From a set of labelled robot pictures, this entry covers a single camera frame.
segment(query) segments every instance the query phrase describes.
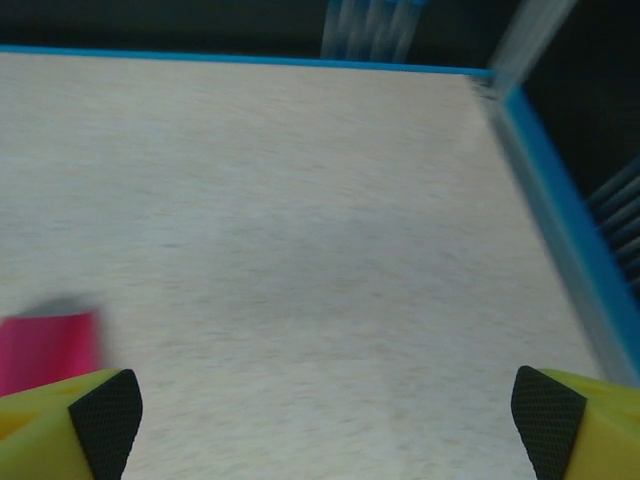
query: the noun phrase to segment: red block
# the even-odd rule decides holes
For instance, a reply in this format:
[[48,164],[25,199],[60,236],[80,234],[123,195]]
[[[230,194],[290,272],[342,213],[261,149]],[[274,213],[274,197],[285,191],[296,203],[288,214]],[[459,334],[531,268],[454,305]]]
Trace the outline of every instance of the red block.
[[60,299],[6,318],[0,325],[0,396],[101,368],[99,315]]

